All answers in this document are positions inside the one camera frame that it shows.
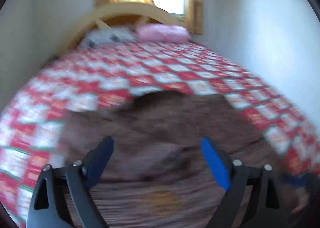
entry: metal screw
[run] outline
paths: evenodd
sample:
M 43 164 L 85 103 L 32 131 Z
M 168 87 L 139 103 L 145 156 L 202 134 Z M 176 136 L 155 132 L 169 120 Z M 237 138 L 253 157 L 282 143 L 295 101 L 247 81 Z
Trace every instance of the metal screw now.
M 42 170 L 43 171 L 47 171 L 47 170 L 49 170 L 51 168 L 51 165 L 45 165 L 43 168 L 42 168 Z
M 80 159 L 76 160 L 75 162 L 73 162 L 73 166 L 80 166 L 82 164 L 82 161 Z
M 238 167 L 238 166 L 241 166 L 241 165 L 242 165 L 242 162 L 241 162 L 239 159 L 235 159 L 235 160 L 233 161 L 233 164 Z
M 267 171 L 270 171 L 270 170 L 272 170 L 272 167 L 269 164 L 265 164 L 264 165 L 264 169 L 267 170 Z

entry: bed frame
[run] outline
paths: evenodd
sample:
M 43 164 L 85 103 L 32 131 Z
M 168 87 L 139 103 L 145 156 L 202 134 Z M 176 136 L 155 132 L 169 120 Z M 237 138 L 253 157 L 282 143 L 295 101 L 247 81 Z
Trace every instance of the bed frame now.
M 80 17 L 64 34 L 57 53 L 63 56 L 69 49 L 76 47 L 86 32 L 97 27 L 101 21 L 109 26 L 141 23 L 144 18 L 151 23 L 183 25 L 170 13 L 150 4 L 123 2 L 106 4 Z

